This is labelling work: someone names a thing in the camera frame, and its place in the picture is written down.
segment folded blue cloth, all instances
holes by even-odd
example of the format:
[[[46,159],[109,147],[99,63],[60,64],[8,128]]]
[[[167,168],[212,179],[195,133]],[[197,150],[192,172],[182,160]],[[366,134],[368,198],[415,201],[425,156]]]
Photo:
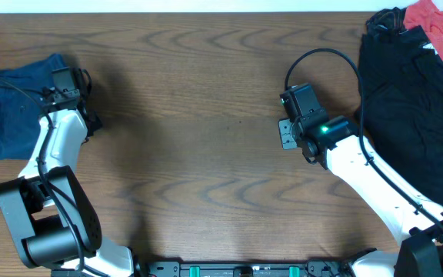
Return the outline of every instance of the folded blue cloth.
[[[52,71],[65,66],[61,55],[53,54],[22,68],[0,70],[0,76],[19,88],[41,91],[54,86]],[[39,94],[29,94],[42,102]],[[30,159],[40,132],[40,113],[40,108],[21,92],[0,88],[0,160]]]

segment white wall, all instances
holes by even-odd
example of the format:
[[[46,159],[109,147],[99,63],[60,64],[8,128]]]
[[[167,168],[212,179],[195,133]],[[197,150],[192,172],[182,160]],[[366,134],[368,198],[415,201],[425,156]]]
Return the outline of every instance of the white wall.
[[[19,12],[376,12],[416,0],[0,0]],[[443,11],[443,0],[434,0]]]

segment table surface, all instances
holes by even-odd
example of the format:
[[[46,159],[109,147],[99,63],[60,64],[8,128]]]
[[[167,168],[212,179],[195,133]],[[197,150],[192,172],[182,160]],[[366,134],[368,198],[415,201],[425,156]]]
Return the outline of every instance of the table surface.
[[[88,69],[104,128],[76,175],[102,232],[143,259],[305,260],[398,249],[343,181],[284,151],[278,94],[304,52],[358,60],[372,13],[0,15],[0,68],[59,52]],[[292,84],[312,83],[331,116],[358,107],[346,62],[317,54]],[[25,161],[1,161],[0,182]],[[44,211],[43,214],[55,211]],[[0,211],[0,276],[21,264]]]

